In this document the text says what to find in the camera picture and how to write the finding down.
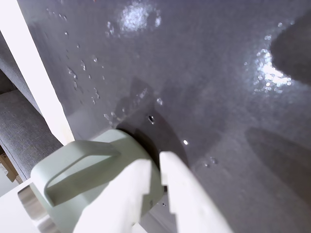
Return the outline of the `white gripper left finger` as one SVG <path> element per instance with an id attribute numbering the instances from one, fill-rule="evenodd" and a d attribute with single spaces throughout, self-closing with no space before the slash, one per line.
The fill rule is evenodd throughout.
<path id="1" fill-rule="evenodd" d="M 82 212 L 75 233 L 131 233 L 150 193 L 151 161 L 138 159 L 124 168 Z"/>

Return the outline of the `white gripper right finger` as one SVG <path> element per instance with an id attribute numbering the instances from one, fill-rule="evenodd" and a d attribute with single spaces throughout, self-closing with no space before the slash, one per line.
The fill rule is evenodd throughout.
<path id="1" fill-rule="evenodd" d="M 231 233 L 226 218 L 184 162 L 171 151 L 159 154 L 161 182 L 179 233 Z"/>

